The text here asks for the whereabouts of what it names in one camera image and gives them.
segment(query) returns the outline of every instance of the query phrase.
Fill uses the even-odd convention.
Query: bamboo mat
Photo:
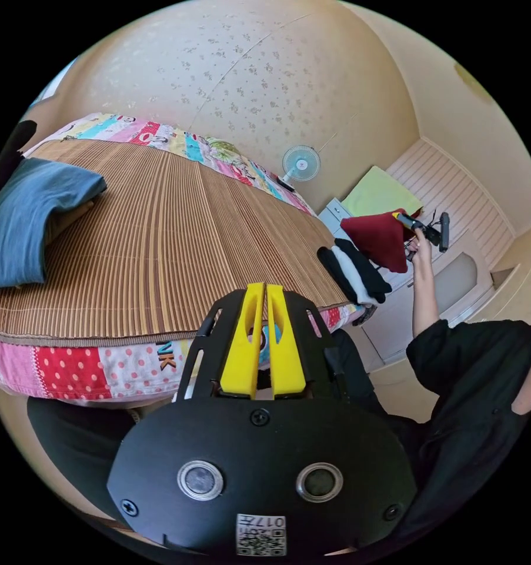
[[[134,144],[68,139],[32,156],[96,171],[108,189],[46,249],[45,285],[0,289],[13,343],[193,337],[215,300],[254,282],[319,309],[346,303],[316,258],[333,245],[327,228],[263,191]]]

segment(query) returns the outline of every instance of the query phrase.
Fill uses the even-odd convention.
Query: floral wallpaper
[[[298,190],[315,208],[329,200],[326,183],[343,195],[418,138],[388,51],[335,0],[191,0],[105,43],[79,77],[72,114],[179,125],[227,139],[280,174],[288,148],[310,145],[322,170]]]

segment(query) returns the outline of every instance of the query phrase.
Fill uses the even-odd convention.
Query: person
[[[416,236],[409,245],[416,251],[414,339],[406,355],[420,383],[439,396],[430,420],[421,424],[387,414],[350,336],[343,330],[333,334],[350,400],[389,423],[418,487],[391,536],[361,549],[366,559],[414,541],[467,502],[508,455],[531,411],[531,326],[504,320],[450,328],[439,317],[430,244],[420,230]],[[106,483],[120,443],[135,425],[131,414],[41,398],[29,398],[27,410],[58,470],[98,509],[121,522]],[[160,551],[151,558],[163,563],[169,550],[146,545],[144,551]]]

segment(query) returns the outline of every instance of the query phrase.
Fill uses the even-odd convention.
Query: bed
[[[91,114],[25,156],[98,172],[108,189],[46,250],[45,285],[0,289],[6,392],[115,407],[168,398],[209,307],[251,282],[303,294],[330,331],[375,310],[349,304],[317,261],[333,238],[303,198],[236,151]],[[261,368],[268,339],[264,325]]]

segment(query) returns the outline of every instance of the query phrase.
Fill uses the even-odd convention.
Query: qr code
[[[238,555],[258,557],[286,555],[285,517],[238,514],[236,552]]]

